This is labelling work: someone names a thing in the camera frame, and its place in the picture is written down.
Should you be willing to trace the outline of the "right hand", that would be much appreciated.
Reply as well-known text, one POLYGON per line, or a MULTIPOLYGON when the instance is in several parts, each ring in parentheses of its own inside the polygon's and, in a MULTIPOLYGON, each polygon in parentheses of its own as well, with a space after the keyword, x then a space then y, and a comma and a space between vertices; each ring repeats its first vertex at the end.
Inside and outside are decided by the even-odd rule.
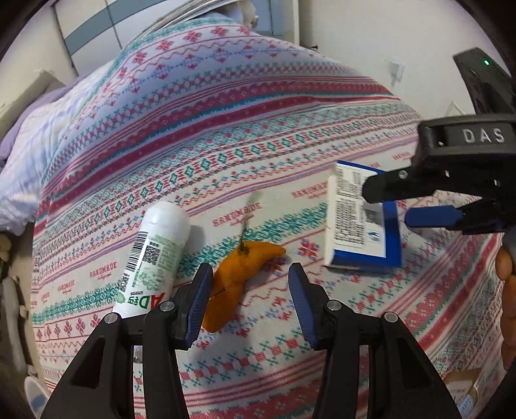
POLYGON ((496 256, 495 269, 503 282, 502 316, 500 328, 503 335, 501 356, 505 371, 508 371, 516 355, 516 277, 515 262, 510 252, 502 246, 496 256))

